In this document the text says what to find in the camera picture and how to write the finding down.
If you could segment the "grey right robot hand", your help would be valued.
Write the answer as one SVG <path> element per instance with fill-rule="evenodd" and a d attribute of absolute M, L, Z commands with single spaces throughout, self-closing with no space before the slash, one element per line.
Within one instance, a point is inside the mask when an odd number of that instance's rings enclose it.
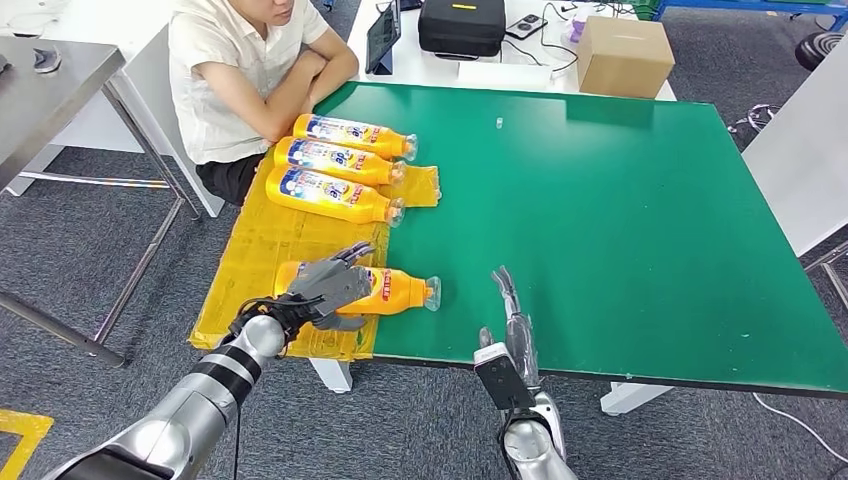
<path fill-rule="evenodd" d="M 541 389 L 537 350 L 530 316 L 520 305 L 512 275 L 504 265 L 491 273 L 504 301 L 506 315 L 505 347 L 525 386 L 535 393 Z"/>

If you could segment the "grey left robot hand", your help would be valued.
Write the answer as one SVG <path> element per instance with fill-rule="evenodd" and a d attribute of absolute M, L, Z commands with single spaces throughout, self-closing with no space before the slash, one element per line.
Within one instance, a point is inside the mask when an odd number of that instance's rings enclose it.
<path fill-rule="evenodd" d="M 359 330 L 365 323 L 361 315 L 343 317 L 337 310 L 371 292 L 368 273 L 356 262 L 373 252 L 368 242 L 361 241 L 329 258 L 307 263 L 287 287 L 286 298 L 306 301 L 309 321 L 318 330 Z"/>

